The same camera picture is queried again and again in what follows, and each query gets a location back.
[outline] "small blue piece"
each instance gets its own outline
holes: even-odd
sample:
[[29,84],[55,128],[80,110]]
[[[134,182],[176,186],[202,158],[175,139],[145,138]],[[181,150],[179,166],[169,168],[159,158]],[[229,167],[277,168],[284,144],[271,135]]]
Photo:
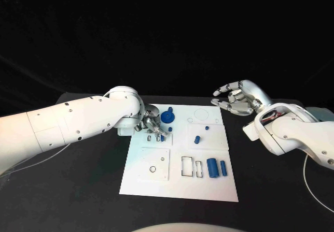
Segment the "small blue piece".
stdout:
[[162,121],[165,123],[172,123],[176,119],[176,115],[173,113],[173,108],[169,107],[169,110],[162,113]]
[[208,171],[209,171],[211,178],[219,177],[218,161],[215,158],[208,159]]
[[222,174],[224,176],[228,176],[228,172],[227,172],[227,166],[225,166],[225,161],[221,161],[221,166],[222,166]]
[[196,136],[196,138],[195,138],[195,141],[194,141],[196,144],[199,144],[199,142],[201,142],[201,136]]

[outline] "shape sorting board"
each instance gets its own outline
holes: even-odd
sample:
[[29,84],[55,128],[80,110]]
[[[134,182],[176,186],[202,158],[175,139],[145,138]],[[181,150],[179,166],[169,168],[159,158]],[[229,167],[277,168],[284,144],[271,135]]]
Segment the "shape sorting board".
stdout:
[[[173,127],[170,132],[173,136],[169,136],[165,142],[158,142],[155,134],[147,134],[146,130],[133,135],[120,194],[238,202],[221,108],[218,106],[155,105],[160,113],[170,106],[173,107],[176,120],[169,124],[162,122],[165,131]],[[202,137],[199,144],[194,142],[196,135]],[[166,150],[169,151],[169,175],[165,169],[168,162],[159,160]],[[194,176],[182,176],[182,157],[192,157],[192,164],[188,159],[185,165],[188,168],[192,165]],[[221,176],[209,177],[209,158],[217,158],[218,163],[225,161],[228,176],[222,176],[219,166]],[[196,177],[198,161],[202,162],[202,177]],[[156,167],[156,171],[152,172],[152,165],[163,166]]]

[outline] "robotic hand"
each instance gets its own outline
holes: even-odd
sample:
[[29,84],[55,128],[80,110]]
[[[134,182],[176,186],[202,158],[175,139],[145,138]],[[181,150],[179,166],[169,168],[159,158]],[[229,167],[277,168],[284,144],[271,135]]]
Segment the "robotic hand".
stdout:
[[0,117],[0,175],[37,154],[104,133],[113,127],[119,128],[120,136],[133,135],[134,129],[140,131],[142,128],[169,136],[160,128],[159,108],[145,105],[133,88],[116,87],[106,96]]
[[296,104],[274,104],[250,80],[222,86],[214,95],[229,90],[229,102],[219,99],[211,102],[237,115],[258,113],[254,122],[244,127],[250,139],[260,139],[276,155],[301,149],[320,165],[334,170],[334,122],[320,122]]

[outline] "black table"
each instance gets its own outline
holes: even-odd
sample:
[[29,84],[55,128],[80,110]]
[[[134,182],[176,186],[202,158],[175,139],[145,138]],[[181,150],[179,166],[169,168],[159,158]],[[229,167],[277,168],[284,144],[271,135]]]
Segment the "black table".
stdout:
[[[88,97],[67,93],[58,103]],[[211,98],[143,96],[146,103],[211,105]],[[247,231],[334,231],[334,214],[303,180],[306,154],[276,156],[242,127],[254,116],[222,111],[240,202],[120,195],[132,137],[117,129],[74,143],[44,164],[12,174],[0,190],[0,231],[132,231],[172,222],[224,225]],[[50,157],[55,149],[29,163]],[[313,160],[307,179],[334,208],[334,171]]]

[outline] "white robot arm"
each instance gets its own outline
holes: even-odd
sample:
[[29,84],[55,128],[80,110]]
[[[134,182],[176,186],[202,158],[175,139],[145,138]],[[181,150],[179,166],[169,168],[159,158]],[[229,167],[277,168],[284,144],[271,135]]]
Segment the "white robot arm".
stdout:
[[261,139],[267,149],[283,155],[301,149],[314,161],[334,170],[334,122],[319,122],[313,114],[296,104],[273,103],[267,93],[250,80],[231,83],[214,93],[229,93],[229,102],[212,103],[234,114],[247,116],[255,111],[255,120],[244,127],[250,139]]
[[156,127],[156,133],[168,136],[160,129],[159,109],[145,105],[137,91],[116,87],[110,97],[94,96],[68,101],[44,109],[0,118],[0,175],[19,162],[37,154],[97,134],[113,127],[119,135],[134,134],[134,128]]

